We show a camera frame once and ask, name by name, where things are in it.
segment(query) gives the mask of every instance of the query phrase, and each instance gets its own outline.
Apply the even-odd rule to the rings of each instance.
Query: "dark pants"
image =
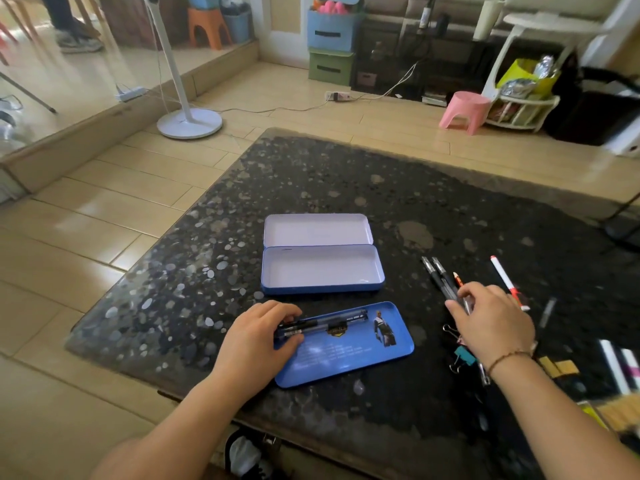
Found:
[[[57,30],[76,33],[76,21],[71,15],[69,0],[42,0],[49,12],[51,23]]]

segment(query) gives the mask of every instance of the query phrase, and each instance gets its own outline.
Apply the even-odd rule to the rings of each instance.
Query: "green storage box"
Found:
[[[309,47],[309,79],[351,85],[353,52]]]

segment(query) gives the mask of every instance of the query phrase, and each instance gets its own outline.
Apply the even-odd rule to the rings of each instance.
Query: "floor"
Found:
[[[1,478],[85,478],[110,447],[172,410],[153,388],[71,356],[62,343],[265,128],[618,201],[637,191],[640,161],[545,136],[439,130],[442,109],[419,103],[363,99],[292,111],[322,104],[325,90],[336,88],[308,80],[304,70],[257,63],[196,101],[240,108],[223,113],[219,134],[172,141],[150,127],[0,208]],[[289,109],[271,111],[279,106]],[[296,451],[288,458],[296,478],[355,477]]]
[[[121,90],[142,86],[155,88],[170,79],[162,52],[145,48],[119,47],[106,23],[93,24],[102,34],[105,50],[94,54],[62,55],[55,42],[55,32],[48,23],[41,5],[28,5],[37,24],[38,40],[29,41],[17,29],[12,29],[18,44],[8,42],[2,52],[9,66],[4,74],[18,81],[37,97],[53,106],[52,114],[22,92],[0,80],[0,95],[16,95],[24,104],[23,129],[20,140],[33,143],[66,129],[118,104],[116,84]],[[0,20],[10,19],[0,9]],[[233,50],[192,48],[187,44],[173,48],[180,73],[184,74]],[[9,150],[0,144],[0,158]]]

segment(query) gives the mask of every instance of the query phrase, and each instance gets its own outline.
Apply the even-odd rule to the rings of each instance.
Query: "speckled tabletop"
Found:
[[[455,341],[421,255],[466,280],[499,284],[497,254],[539,318],[559,298],[543,341],[580,368],[574,396],[615,389],[596,339],[640,344],[639,265],[591,225],[610,202],[303,135],[268,130],[76,325],[72,352],[177,397],[211,370],[235,317],[260,291],[269,214],[361,212],[387,281],[376,293],[285,297],[313,316],[396,304],[412,355],[290,390],[274,384],[238,419],[383,478],[497,478],[513,453],[478,433],[453,375]]]

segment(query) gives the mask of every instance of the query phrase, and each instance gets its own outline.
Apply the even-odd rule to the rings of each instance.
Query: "beaded bracelet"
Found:
[[[491,373],[493,371],[493,368],[498,365],[500,362],[502,362],[504,359],[514,356],[514,355],[526,355],[527,357],[531,357],[531,354],[529,352],[524,352],[524,350],[514,350],[513,352],[509,352],[508,354],[502,355],[500,357],[498,357],[492,364],[491,367],[489,367],[489,369],[487,370],[486,374],[491,377]]]

